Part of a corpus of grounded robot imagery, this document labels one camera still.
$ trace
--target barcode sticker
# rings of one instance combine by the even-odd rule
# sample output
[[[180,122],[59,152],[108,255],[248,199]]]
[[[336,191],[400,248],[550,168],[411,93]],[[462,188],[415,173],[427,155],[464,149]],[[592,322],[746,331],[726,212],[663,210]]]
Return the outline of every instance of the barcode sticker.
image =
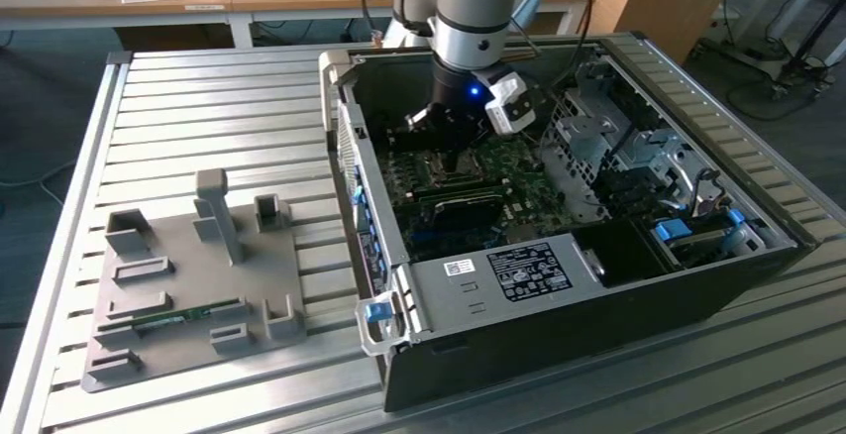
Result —
[[[452,261],[444,264],[444,271],[448,276],[459,275],[462,273],[472,272],[476,270],[474,266],[474,261],[470,259],[463,259],[460,261]]]
[[[225,9],[223,5],[185,5],[185,11],[209,11],[223,9]]]

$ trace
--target power supply label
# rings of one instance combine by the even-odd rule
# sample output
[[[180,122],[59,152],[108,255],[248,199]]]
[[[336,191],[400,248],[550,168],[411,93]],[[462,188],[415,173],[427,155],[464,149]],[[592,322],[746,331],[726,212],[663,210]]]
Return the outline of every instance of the power supply label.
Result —
[[[572,287],[547,243],[488,254],[488,261],[511,302]]]

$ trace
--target green circuit board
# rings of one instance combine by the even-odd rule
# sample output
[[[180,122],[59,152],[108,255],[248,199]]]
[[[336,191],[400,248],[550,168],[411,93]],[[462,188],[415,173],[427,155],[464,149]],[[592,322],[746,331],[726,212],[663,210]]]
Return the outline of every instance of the green circuit board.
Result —
[[[424,151],[379,156],[393,214],[412,261],[448,257],[574,226],[543,163],[520,138],[490,138],[464,151],[456,170]]]

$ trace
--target metal slotted tabletop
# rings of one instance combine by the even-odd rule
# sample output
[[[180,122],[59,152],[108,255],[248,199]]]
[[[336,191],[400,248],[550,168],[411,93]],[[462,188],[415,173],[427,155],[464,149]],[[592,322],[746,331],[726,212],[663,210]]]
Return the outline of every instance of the metal slotted tabletop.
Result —
[[[843,213],[628,35],[612,40],[822,242],[704,323],[399,413],[357,344],[351,260],[320,117],[333,45],[117,55],[105,68],[0,432],[834,432],[846,429]],[[193,172],[229,205],[291,203],[307,341],[95,394],[79,387],[113,210],[193,211]]]

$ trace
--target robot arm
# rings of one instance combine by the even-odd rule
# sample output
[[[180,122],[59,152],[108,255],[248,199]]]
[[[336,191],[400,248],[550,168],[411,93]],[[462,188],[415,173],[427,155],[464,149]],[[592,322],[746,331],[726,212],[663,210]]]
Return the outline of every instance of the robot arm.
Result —
[[[431,124],[442,133],[462,133],[464,119],[487,115],[500,135],[519,132],[532,121],[527,85],[499,61],[508,27],[524,26],[540,0],[393,0],[393,18],[411,43],[428,39],[435,52],[435,88],[426,109],[410,124]],[[444,147],[460,151],[475,135],[450,136]]]

